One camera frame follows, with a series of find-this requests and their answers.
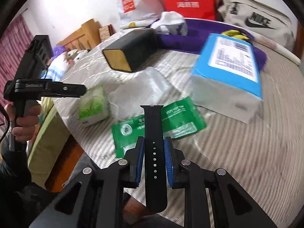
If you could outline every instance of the black box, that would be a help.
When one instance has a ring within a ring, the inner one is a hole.
[[[133,73],[156,52],[156,34],[154,29],[137,29],[116,40],[102,53],[110,68]]]

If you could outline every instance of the metal screw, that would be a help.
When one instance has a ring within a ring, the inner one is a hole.
[[[118,161],[119,165],[126,165],[127,163],[128,163],[128,161],[125,160],[125,159],[121,159],[121,160]]]
[[[187,166],[187,165],[190,165],[191,162],[187,159],[184,159],[184,160],[181,161],[181,164]]]
[[[92,169],[90,167],[86,167],[82,170],[83,174],[90,174],[92,172]]]
[[[220,169],[217,169],[216,172],[217,172],[217,174],[220,175],[220,176],[226,175],[226,171],[225,171],[224,169],[221,169],[221,168],[220,168]]]

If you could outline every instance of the clear plastic bag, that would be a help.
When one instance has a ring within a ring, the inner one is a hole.
[[[122,24],[139,20],[156,20],[164,11],[162,0],[119,0],[119,16]]]
[[[118,121],[140,115],[141,105],[157,105],[171,87],[161,73],[148,67],[109,94],[110,110]]]

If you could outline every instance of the person's hand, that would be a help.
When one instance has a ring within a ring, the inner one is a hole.
[[[13,106],[8,104],[5,106],[5,110],[9,115],[10,121],[15,120],[15,112]],[[41,106],[38,104],[28,110],[28,115],[25,117],[18,117],[17,124],[21,127],[15,127],[12,129],[12,134],[16,137],[18,142],[27,142],[34,136],[35,125],[39,123],[38,115],[40,115]]]

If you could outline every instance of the purple yoga mat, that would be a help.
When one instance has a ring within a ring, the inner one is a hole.
[[[216,21],[186,19],[186,23],[188,26],[187,36],[157,34],[160,48],[200,54],[210,33],[221,34],[222,32],[228,30],[240,31],[242,33],[245,33],[252,41],[254,40],[254,37],[245,30],[234,27],[232,25],[218,23]],[[254,46],[253,52],[256,58],[257,67],[259,71],[261,71],[266,64],[267,56],[265,52]]]

